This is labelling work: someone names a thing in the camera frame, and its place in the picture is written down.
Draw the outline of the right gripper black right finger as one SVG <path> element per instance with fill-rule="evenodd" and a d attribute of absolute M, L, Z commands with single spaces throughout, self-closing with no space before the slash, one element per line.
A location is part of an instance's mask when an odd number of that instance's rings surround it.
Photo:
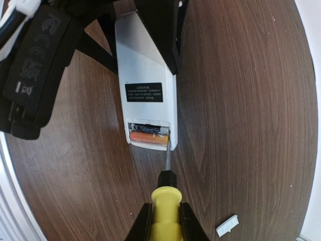
<path fill-rule="evenodd" d="M 209 241 L 191 206 L 187 202 L 180 204 L 180 222 L 183 240 Z"/>

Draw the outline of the orange batteries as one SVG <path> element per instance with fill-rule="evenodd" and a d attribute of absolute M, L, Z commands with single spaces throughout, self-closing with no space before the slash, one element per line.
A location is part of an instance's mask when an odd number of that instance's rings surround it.
<path fill-rule="evenodd" d="M 144 132 L 131 132 L 130 140 L 134 142 L 142 142 L 151 145 L 164 145 L 166 146 L 169 142 L 168 135 L 159 135 L 152 133 L 144 133 Z"/>

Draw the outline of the black aa battery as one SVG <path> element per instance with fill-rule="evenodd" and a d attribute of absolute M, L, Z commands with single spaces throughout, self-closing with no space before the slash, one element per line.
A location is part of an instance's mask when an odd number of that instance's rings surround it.
<path fill-rule="evenodd" d="M 153 125 L 147 125 L 147 124 L 143 125 L 143 124 L 135 124 L 135 123 L 129 123 L 128 127 L 130 131 L 135 131 L 135 132 L 158 134 L 158 135 L 170 134 L 169 127 L 153 126 Z"/>

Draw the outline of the white remote control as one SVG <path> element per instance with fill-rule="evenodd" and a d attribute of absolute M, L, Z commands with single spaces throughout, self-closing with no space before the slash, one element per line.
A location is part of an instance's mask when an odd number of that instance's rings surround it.
<path fill-rule="evenodd" d="M 137 147 L 167 150 L 130 140 L 128 124 L 170 128 L 171 150 L 178 144 L 177 82 L 137 12 L 115 23 L 119 89 L 126 141 Z"/>

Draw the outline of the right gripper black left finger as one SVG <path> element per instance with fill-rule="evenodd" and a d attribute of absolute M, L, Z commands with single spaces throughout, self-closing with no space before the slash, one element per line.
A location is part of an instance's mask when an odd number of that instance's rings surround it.
<path fill-rule="evenodd" d="M 149 241 L 153 221 L 152 203 L 145 203 L 138 213 L 125 241 Z"/>

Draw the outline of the white battery cover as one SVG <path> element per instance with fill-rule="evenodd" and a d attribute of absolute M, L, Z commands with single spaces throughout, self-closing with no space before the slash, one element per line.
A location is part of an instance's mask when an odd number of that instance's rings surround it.
<path fill-rule="evenodd" d="M 233 215 L 216 228 L 219 237 L 230 233 L 233 228 L 239 224 L 238 215 Z"/>

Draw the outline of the yellow handled screwdriver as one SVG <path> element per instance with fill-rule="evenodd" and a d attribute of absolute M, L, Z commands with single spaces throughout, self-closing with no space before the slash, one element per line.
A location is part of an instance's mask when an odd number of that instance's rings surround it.
<path fill-rule="evenodd" d="M 151 195 L 153 221 L 150 240 L 183 240 L 180 221 L 182 194 L 177 187 L 177 176 L 171 169 L 171 142 L 166 150 L 165 169 L 160 172 L 157 188 Z"/>

